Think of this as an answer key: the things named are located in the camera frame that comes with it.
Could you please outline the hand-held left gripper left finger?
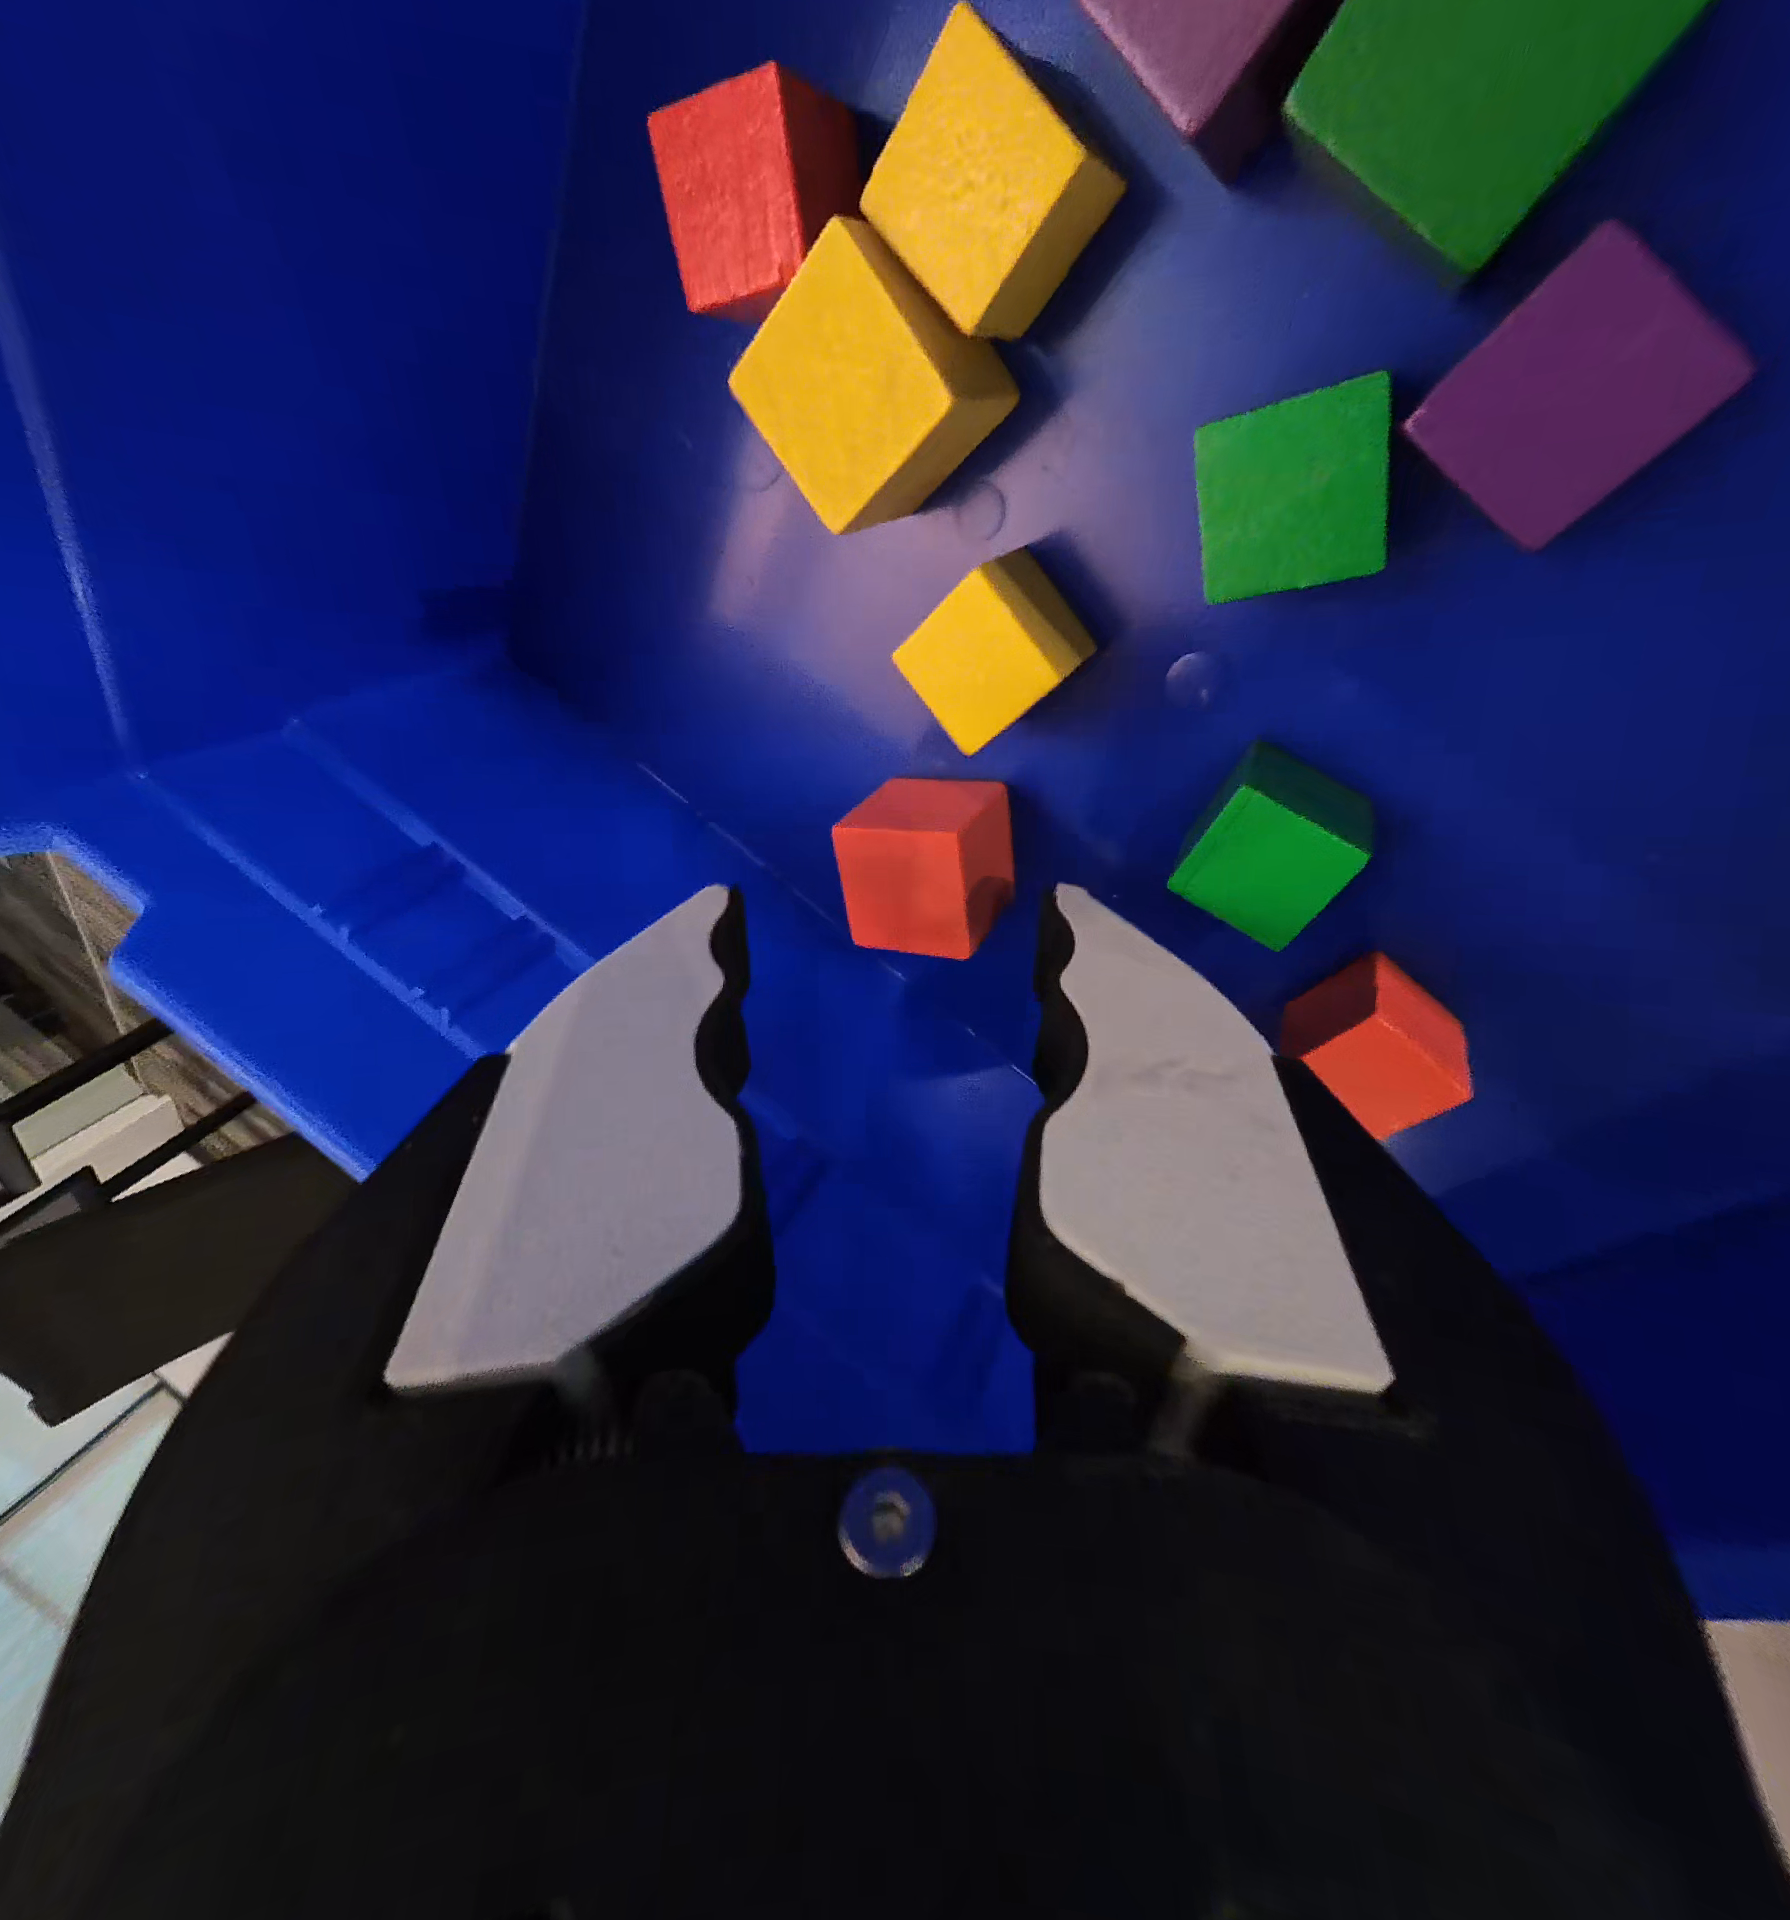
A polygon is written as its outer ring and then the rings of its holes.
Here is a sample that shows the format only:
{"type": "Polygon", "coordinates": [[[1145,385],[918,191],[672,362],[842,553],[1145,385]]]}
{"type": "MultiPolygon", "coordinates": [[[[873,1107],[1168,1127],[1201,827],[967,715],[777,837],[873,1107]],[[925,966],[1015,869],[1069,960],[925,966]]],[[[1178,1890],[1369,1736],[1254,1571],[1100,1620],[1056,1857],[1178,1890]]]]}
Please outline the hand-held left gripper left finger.
{"type": "Polygon", "coordinates": [[[748,1070],[742,899],[710,885],[510,1045],[384,1368],[390,1389],[693,1372],[728,1389],[774,1260],[748,1070]]]}

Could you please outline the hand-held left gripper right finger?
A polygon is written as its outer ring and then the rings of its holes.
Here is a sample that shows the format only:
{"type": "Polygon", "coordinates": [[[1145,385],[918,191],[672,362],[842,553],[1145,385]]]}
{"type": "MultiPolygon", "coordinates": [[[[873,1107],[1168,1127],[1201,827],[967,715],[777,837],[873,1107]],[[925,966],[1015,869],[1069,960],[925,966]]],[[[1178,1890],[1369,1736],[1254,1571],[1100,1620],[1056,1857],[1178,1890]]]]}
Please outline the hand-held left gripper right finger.
{"type": "Polygon", "coordinates": [[[1395,1381],[1275,1057],[1201,973],[1074,884],[1043,899],[1007,1309],[1036,1386],[1395,1381]]]}

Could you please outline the red wooden cube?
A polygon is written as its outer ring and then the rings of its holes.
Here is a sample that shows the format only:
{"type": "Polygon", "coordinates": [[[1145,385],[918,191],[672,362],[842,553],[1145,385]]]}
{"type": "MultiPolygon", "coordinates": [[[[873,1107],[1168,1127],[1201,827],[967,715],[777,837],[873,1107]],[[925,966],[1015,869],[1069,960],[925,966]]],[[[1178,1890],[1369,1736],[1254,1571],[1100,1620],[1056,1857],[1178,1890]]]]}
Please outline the red wooden cube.
{"type": "Polygon", "coordinates": [[[1385,954],[1293,997],[1277,1047],[1385,1144],[1472,1099],[1460,1021],[1385,954]]]}
{"type": "Polygon", "coordinates": [[[777,63],[648,118],[693,317],[759,325],[835,218],[860,210],[859,115],[777,63]]]}
{"type": "Polygon", "coordinates": [[[857,948],[969,961],[1016,891],[1008,788],[893,777],[831,829],[857,948]]]}

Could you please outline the blue plastic bin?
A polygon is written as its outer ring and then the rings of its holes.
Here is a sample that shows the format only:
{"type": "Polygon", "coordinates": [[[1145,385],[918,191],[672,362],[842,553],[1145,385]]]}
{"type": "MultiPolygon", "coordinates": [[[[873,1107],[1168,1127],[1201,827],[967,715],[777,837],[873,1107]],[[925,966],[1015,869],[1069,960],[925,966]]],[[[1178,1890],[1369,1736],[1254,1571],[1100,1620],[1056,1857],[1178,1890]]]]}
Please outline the blue plastic bin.
{"type": "Polygon", "coordinates": [[[646,118],[768,60],[891,131],[946,4],[0,4],[0,857],[138,907],[123,985],[355,1174],[644,924],[745,902],[777,1297],[752,1452],[1023,1452],[1001,1304],[1038,907],[1263,1031],[1385,954],[1475,1096],[1395,1159],[1527,1296],[1698,1611],[1790,1620],[1790,4],[1713,4],[1488,273],[1298,147],[1229,191],[1074,4],[985,18],[1129,192],[1022,402],[834,539],[692,317],[646,118]],[[1385,571],[1211,609],[1194,432],[1396,412],[1605,220],[1747,344],[1522,553],[1409,443],[1385,571]],[[1097,654],[975,758],[893,652],[1034,552],[1097,654]],[[1249,743],[1357,791],[1275,954],[1168,891],[1249,743]],[[967,961],[869,952],[831,829],[1008,788],[967,961]]]}

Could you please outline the green wooden cube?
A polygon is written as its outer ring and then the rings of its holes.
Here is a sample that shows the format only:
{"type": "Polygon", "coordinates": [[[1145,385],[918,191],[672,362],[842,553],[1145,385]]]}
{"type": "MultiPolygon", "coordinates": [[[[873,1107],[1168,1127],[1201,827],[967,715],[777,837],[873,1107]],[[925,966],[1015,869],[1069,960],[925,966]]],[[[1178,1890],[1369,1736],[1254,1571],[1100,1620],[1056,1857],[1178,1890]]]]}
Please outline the green wooden cube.
{"type": "Polygon", "coordinates": [[[1385,571],[1390,441],[1388,372],[1196,428],[1204,603],[1222,606],[1385,571]]]}
{"type": "Polygon", "coordinates": [[[1349,2],[1283,101],[1299,151],[1446,278],[1505,247],[1706,2],[1349,2]]]}
{"type": "Polygon", "coordinates": [[[1280,954],[1365,871],[1374,805],[1258,739],[1184,840],[1168,891],[1280,954]]]}

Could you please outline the yellow wooden cube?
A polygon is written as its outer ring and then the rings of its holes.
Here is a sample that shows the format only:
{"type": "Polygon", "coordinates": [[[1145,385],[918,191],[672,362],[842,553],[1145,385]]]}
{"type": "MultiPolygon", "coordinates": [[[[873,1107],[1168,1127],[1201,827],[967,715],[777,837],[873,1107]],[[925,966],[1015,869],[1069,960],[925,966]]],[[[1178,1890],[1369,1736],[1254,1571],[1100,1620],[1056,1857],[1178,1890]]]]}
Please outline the yellow wooden cube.
{"type": "Polygon", "coordinates": [[[1088,626],[1022,548],[965,575],[891,662],[956,750],[975,758],[1096,654],[1088,626]]]}
{"type": "Polygon", "coordinates": [[[1124,195],[1007,42],[958,4],[860,210],[963,335],[1015,343],[1124,195]]]}
{"type": "Polygon", "coordinates": [[[1022,400],[859,218],[831,220],[728,377],[835,537],[915,515],[1022,400]]]}

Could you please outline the purple wooden cube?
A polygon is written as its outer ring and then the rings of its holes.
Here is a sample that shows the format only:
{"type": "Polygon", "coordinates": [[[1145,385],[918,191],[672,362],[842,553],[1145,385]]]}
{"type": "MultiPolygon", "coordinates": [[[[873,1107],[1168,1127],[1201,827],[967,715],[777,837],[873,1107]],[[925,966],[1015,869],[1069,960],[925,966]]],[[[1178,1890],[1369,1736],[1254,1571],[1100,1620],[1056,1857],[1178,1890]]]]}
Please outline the purple wooden cube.
{"type": "Polygon", "coordinates": [[[1608,220],[1436,383],[1403,438],[1534,553],[1755,372],[1742,340],[1631,227],[1608,220]]]}
{"type": "Polygon", "coordinates": [[[1339,2],[1080,2],[1173,133],[1225,186],[1275,138],[1339,2]]]}

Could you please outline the black metal frame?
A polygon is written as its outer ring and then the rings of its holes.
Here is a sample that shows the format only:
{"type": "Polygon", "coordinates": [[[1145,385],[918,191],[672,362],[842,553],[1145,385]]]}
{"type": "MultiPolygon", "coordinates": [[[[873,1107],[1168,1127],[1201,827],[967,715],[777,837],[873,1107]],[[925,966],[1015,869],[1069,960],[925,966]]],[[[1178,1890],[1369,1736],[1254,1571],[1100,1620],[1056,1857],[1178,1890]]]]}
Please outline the black metal frame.
{"type": "Polygon", "coordinates": [[[172,1039],[142,1021],[0,1102],[0,1378],[61,1426],[234,1335],[266,1285],[355,1193],[300,1135],[150,1185],[258,1102],[237,1094],[114,1175],[43,1189],[19,1125],[172,1039]]]}

